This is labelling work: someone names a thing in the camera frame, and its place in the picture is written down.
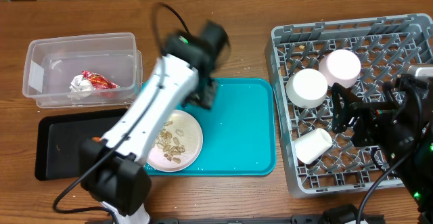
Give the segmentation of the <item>pink bowl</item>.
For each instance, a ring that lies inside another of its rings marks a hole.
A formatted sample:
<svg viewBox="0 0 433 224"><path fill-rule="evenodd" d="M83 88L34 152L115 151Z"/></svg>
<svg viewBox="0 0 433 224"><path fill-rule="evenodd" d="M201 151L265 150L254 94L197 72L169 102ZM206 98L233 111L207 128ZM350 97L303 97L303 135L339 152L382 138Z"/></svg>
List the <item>pink bowl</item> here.
<svg viewBox="0 0 433 224"><path fill-rule="evenodd" d="M352 87L361 71L361 62L358 56L345 49L338 49L325 56L319 63L319 72L326 78L327 84L332 87L334 83L344 88Z"/></svg>

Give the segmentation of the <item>white bowl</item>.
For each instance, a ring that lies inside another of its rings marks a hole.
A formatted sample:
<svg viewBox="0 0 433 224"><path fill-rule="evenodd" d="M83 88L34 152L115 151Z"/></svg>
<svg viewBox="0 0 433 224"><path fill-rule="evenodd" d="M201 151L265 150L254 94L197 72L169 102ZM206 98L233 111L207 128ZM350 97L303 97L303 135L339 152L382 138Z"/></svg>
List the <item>white bowl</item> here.
<svg viewBox="0 0 433 224"><path fill-rule="evenodd" d="M305 68L288 80L286 94L300 108L316 108L324 102L327 86L326 78L318 70Z"/></svg>

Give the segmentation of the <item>pink plate with peanut shells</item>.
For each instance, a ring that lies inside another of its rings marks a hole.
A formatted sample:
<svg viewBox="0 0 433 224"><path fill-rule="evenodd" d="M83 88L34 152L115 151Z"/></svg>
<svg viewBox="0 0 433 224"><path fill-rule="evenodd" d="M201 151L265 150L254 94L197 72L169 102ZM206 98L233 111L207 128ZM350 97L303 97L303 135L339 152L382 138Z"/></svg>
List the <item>pink plate with peanut shells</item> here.
<svg viewBox="0 0 433 224"><path fill-rule="evenodd" d="M165 173L181 171L198 158L202 146L198 121L182 110L174 110L152 144L147 165Z"/></svg>

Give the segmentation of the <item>white cup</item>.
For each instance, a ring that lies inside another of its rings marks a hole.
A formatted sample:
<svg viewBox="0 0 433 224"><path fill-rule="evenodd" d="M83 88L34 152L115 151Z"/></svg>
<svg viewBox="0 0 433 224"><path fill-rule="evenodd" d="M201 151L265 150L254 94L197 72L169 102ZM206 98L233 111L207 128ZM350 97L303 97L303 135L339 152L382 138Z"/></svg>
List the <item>white cup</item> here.
<svg viewBox="0 0 433 224"><path fill-rule="evenodd" d="M332 147L332 137L324 129L315 129L294 141L297 158L311 164Z"/></svg>

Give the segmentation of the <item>red snack wrapper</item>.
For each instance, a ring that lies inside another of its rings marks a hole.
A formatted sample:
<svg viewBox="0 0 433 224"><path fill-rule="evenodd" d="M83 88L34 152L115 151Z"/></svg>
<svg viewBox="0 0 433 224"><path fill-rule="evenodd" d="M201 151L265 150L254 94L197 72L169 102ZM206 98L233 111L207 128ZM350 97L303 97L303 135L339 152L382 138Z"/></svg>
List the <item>red snack wrapper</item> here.
<svg viewBox="0 0 433 224"><path fill-rule="evenodd" d="M106 77L90 71L82 71L83 78L89 81L95 90L102 89L117 89L119 86L116 83L111 82Z"/></svg>

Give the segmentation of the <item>white tissue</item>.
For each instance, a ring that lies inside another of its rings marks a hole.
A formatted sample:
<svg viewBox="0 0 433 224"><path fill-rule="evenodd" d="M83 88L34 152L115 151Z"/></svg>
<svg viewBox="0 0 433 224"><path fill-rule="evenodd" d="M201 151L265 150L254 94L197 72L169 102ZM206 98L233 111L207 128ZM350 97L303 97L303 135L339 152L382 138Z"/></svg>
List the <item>white tissue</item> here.
<svg viewBox="0 0 433 224"><path fill-rule="evenodd" d="M92 91L93 85L83 75L77 75L70 84L70 90L71 92Z"/></svg>

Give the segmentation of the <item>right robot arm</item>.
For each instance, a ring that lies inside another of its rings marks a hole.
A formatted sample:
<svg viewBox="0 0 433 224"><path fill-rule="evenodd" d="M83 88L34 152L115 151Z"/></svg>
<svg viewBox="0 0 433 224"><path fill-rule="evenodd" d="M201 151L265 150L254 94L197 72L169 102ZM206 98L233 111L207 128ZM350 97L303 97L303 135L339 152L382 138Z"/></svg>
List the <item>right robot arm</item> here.
<svg viewBox="0 0 433 224"><path fill-rule="evenodd" d="M384 102L364 102L338 83L332 86L332 131L354 131L356 147L377 145L388 168L373 183L355 217L364 221L363 209L373 191L394 173L418 205L419 223L432 222L432 65L405 66L394 83L382 85Z"/></svg>

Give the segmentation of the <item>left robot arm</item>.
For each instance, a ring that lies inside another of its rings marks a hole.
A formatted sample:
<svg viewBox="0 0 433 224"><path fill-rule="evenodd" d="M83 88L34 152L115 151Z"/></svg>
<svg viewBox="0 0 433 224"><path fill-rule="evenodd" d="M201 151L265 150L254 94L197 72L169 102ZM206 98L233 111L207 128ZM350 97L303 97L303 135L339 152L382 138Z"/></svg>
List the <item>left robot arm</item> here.
<svg viewBox="0 0 433 224"><path fill-rule="evenodd" d="M144 166L152 144L179 104L211 109L217 82L210 75L227 46L227 33L211 21L197 37L182 30L170 35L151 78L123 117L100 142L81 144L81 186L115 223L149 222L143 202L151 180Z"/></svg>

